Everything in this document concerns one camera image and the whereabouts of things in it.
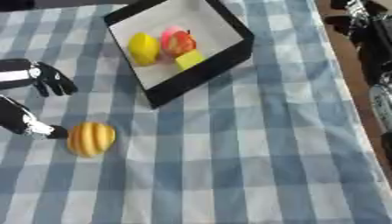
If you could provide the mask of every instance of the robot finger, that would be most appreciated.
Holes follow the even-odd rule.
[[[369,13],[370,16],[376,16],[380,13],[387,12],[388,9],[379,3],[373,2],[373,1],[368,1],[366,3],[366,8],[367,12]]]
[[[44,96],[44,97],[48,97],[49,96],[49,92],[47,92],[47,88],[45,86],[45,84],[42,81],[36,81],[34,83],[34,87],[38,90],[38,92]]]
[[[348,0],[332,0],[331,8],[334,10],[344,10]]]
[[[47,136],[49,139],[61,139],[61,138],[68,138],[68,130],[58,126],[58,125],[51,125],[54,128],[54,131]]]
[[[69,80],[66,76],[64,76],[63,79],[61,79],[60,85],[63,88],[64,93],[66,95],[71,95],[73,93],[78,92],[78,88],[76,87],[76,85],[71,80]]]
[[[348,31],[351,23],[350,17],[348,16],[326,17],[324,21],[328,25],[333,25],[333,28],[336,32],[343,34],[345,36],[348,35]]]
[[[61,86],[58,82],[51,82],[48,83],[48,86],[52,89],[52,91],[56,94],[56,95],[63,95],[63,90],[61,89]]]

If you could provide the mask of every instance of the orange bread roll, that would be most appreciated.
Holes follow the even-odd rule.
[[[70,131],[67,146],[74,154],[91,158],[105,152],[115,139],[112,127],[99,122],[83,122]]]

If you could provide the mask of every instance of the toy apple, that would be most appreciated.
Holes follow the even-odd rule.
[[[176,31],[169,37],[163,49],[173,58],[177,58],[196,49],[196,41],[189,31]]]
[[[177,26],[177,25],[172,25],[170,27],[168,27],[166,30],[164,30],[164,32],[162,32],[161,34],[161,47],[162,49],[167,49],[167,46],[169,44],[169,38],[176,32],[180,32],[180,31],[185,31],[182,27]]]
[[[159,42],[156,38],[139,32],[129,40],[128,50],[138,65],[148,66],[157,60]]]

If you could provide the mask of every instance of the toy lemon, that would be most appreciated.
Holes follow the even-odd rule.
[[[138,65],[148,66],[157,60],[159,42],[152,36],[139,32],[129,40],[128,50]]]
[[[70,131],[67,146],[74,154],[91,158],[105,152],[115,139],[116,132],[112,127],[98,122],[83,122]]]

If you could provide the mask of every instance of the yellow sponge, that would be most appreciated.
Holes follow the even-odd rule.
[[[198,50],[191,50],[178,58],[176,58],[179,70],[184,71],[190,67],[194,67],[204,60],[203,55]]]

